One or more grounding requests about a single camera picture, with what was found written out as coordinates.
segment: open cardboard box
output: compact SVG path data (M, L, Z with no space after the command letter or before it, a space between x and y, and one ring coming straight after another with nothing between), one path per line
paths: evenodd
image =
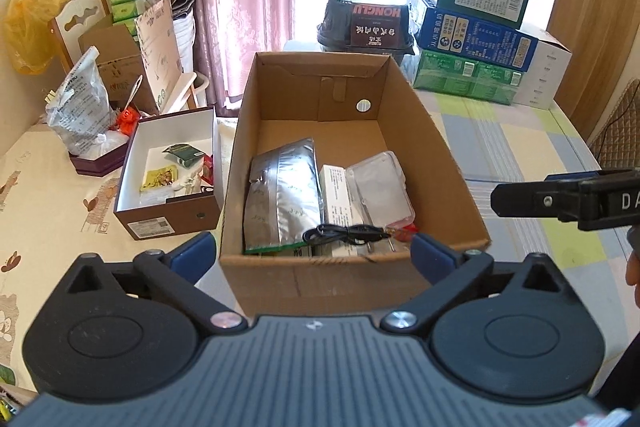
M182 73L171 13L170 1L161 0L136 18L140 47L123 24L113 25L111 15L78 39L83 53L91 46L100 52L98 72L118 108L124 109L140 75L142 85L133 99L138 110L167 114L186 102L195 73Z
M365 112L356 108L362 100L370 102ZM220 248L220 264L245 314L388 308L428 286L409 253L310 259L243 254L242 214L252 158L308 136L314 139L319 169L348 167L392 150L420 231L456 250L489 244L456 162L393 58L257 54L236 130Z
M170 145L188 143L213 157L213 191L169 198L153 206L140 205L140 187L148 170L175 165L178 175L185 169L162 153ZM216 111L213 107L193 109L138 123L129 139L129 148L120 175L113 213L134 239L213 230L218 225L224 203L222 149Z

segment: checkered tablecloth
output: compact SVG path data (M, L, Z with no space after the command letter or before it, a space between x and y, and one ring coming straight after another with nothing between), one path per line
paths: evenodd
M498 217L490 195L499 182L543 180L548 174L590 171L598 163L562 110L503 106L417 90L460 166L492 239L498 261L548 253L602 330L608 374L640 329L633 289L625 284L630 247L626 229L581 232L556 219Z

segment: silver foil bag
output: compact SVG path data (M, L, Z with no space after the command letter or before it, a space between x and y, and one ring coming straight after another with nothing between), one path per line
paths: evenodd
M254 156L244 206L244 251L304 245L302 234L321 222L322 194L312 138Z

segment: table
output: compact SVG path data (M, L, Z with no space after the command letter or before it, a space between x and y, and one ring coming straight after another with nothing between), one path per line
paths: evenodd
M458 162L478 204L498 261L520 261L529 251L551 254L603 331L608 374L640 329L633 290L624 283L629 247L624 230L579 232L555 219L503 219L492 213L497 182L541 180L552 172L597 168L587 146L559 108L542 111L417 91ZM234 121L221 119L223 173L228 173ZM20 263L0 271L0 363L32 387L21 356L24 334L43 302L79 253L129 261L147 248L169 251L190 235L133 241L113 215L119 171L105 178L76 175L58 137L36 125L0 158L0 260ZM85 201L98 198L88 212ZM214 231L220 239L220 226ZM199 288L226 306L238 304L216 264Z
M602 331L606 359L596 386L640 330L633 288L625 284L631 250L626 228L581 232L557 219L498 217L491 191L498 182L543 180L548 174L598 169L585 142L562 110L504 106L416 90L446 140L484 219L498 261L548 253Z

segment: chair backrest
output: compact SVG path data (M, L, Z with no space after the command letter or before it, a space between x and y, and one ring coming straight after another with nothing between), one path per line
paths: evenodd
M82 53L78 38L110 13L107 0L72 0L49 21L65 73L73 68Z

